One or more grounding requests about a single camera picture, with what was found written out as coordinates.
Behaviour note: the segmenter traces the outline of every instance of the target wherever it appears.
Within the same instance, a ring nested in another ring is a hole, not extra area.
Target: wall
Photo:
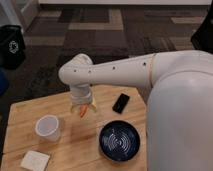
[[[209,5],[211,0],[39,0],[47,4]]]

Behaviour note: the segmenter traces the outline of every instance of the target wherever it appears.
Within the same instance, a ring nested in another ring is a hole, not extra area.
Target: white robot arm
[[[79,54],[59,71],[74,104],[92,101],[90,84],[153,87],[147,107],[150,171],[213,170],[213,55],[164,52],[93,65]]]

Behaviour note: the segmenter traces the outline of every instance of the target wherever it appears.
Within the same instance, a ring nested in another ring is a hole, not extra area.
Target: white cup
[[[46,115],[35,126],[36,134],[50,141],[57,141],[61,136],[59,120],[56,116]]]

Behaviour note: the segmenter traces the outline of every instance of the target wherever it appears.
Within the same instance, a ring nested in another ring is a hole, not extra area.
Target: white square
[[[32,171],[44,171],[50,156],[36,151],[28,151],[22,162],[21,167]]]

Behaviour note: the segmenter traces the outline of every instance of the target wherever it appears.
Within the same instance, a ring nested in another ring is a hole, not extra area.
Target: black phone
[[[115,102],[115,104],[113,105],[112,109],[113,111],[117,112],[117,113],[122,113],[122,111],[124,110],[125,106],[127,105],[128,101],[129,101],[129,96],[126,94],[121,94],[117,101]]]

